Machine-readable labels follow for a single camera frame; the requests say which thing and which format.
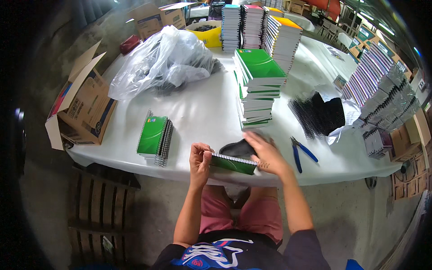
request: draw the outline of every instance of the clear plastic bag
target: clear plastic bag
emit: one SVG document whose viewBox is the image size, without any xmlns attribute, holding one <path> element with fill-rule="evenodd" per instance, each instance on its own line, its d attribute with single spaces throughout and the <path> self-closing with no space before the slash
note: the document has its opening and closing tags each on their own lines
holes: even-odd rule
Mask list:
<svg viewBox="0 0 432 270">
<path fill-rule="evenodd" d="M 187 82 L 209 77 L 220 67 L 195 34 L 165 26 L 130 53 L 112 80 L 108 96 L 128 100 L 147 89 L 169 95 Z"/>
</svg>

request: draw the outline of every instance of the pink shorts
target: pink shorts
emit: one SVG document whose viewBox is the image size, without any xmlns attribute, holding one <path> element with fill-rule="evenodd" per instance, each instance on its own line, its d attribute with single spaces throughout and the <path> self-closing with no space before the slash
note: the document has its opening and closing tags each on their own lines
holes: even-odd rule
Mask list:
<svg viewBox="0 0 432 270">
<path fill-rule="evenodd" d="M 263 197 L 246 202 L 240 211 L 237 225 L 234 226 L 228 203 L 204 189 L 201 197 L 200 233 L 228 229 L 265 234 L 278 244 L 283 235 L 282 214 L 278 200 L 273 197 Z"/>
</svg>

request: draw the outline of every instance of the bucket of spiral coils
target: bucket of spiral coils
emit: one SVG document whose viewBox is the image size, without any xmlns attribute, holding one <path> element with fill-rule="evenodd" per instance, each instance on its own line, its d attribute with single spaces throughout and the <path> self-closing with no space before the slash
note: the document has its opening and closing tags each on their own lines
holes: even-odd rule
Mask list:
<svg viewBox="0 0 432 270">
<path fill-rule="evenodd" d="M 207 48 L 222 47 L 222 21 L 196 22 L 186 26 L 186 30 L 194 33 Z"/>
</svg>

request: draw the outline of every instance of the white tablecloth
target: white tablecloth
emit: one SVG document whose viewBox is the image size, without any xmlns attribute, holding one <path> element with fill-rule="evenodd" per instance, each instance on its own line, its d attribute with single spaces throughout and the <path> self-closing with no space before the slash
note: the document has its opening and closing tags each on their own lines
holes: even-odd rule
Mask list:
<svg viewBox="0 0 432 270">
<path fill-rule="evenodd" d="M 207 17 L 209 15 L 210 6 L 196 6 L 191 8 L 191 15 L 189 18 Z"/>
<path fill-rule="evenodd" d="M 294 13 L 285 13 L 283 15 L 283 17 L 292 20 L 293 22 L 298 24 L 301 28 L 303 28 L 306 31 L 309 31 L 309 32 L 315 31 L 314 24 L 311 21 L 309 21 L 307 18 L 305 18 L 301 15 L 294 14 Z"/>
<path fill-rule="evenodd" d="M 349 49 L 349 46 L 351 45 L 351 43 L 353 42 L 353 38 L 348 36 L 346 33 L 343 33 L 343 32 L 337 34 L 337 39 L 339 40 L 340 43 L 345 45 L 345 47 L 347 47 L 348 49 Z"/>
<path fill-rule="evenodd" d="M 220 48 L 212 49 L 227 70 L 233 70 L 232 54 Z M 296 95 L 309 96 L 315 85 L 332 83 L 338 74 L 348 80 L 355 70 L 352 58 L 340 53 L 345 62 L 331 56 L 324 44 L 302 37 L 293 67 L 288 75 L 281 98 L 273 105 L 271 124 L 262 128 L 275 140 L 284 158 L 295 167 L 290 136 L 308 147 L 318 158 L 315 163 L 299 150 L 303 173 L 297 173 L 300 185 L 351 181 L 370 176 L 388 176 L 400 168 L 386 156 L 381 160 L 369 158 L 361 134 L 351 129 L 342 134 L 338 143 L 331 146 L 325 140 L 306 140 L 300 123 L 287 106 Z M 125 60 L 119 56 L 103 77 L 110 82 Z M 156 98 L 140 94 L 129 101 L 119 101 L 108 123 L 102 145 L 74 146 L 67 150 L 77 163 L 88 166 L 96 162 L 127 172 L 171 180 L 189 180 L 189 154 L 193 142 L 209 144 L 218 151 L 222 146 L 242 139 L 235 105 L 238 91 L 233 73 L 219 72 L 207 79 L 189 83 L 178 94 Z M 169 150 L 168 165 L 160 168 L 136 154 L 137 142 L 147 110 L 155 115 L 167 115 L 175 131 Z M 277 186 L 275 175 L 256 170 L 255 175 L 213 168 L 209 183 L 237 183 L 253 186 Z"/>
</svg>

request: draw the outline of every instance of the pliers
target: pliers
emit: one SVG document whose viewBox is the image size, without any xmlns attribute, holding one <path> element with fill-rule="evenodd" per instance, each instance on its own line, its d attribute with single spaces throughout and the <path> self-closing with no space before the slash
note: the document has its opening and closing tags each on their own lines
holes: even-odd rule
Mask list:
<svg viewBox="0 0 432 270">
<path fill-rule="evenodd" d="M 300 165 L 300 158 L 299 158 L 299 151 L 297 149 L 297 146 L 300 147 L 301 150 L 303 150 L 308 156 L 310 156 L 315 162 L 318 162 L 318 159 L 312 154 L 309 149 L 307 149 L 304 145 L 299 143 L 294 137 L 291 137 L 292 142 L 292 149 L 294 151 L 294 159 L 295 164 L 297 165 L 297 169 L 299 170 L 299 173 L 302 173 L 302 166 Z"/>
</svg>

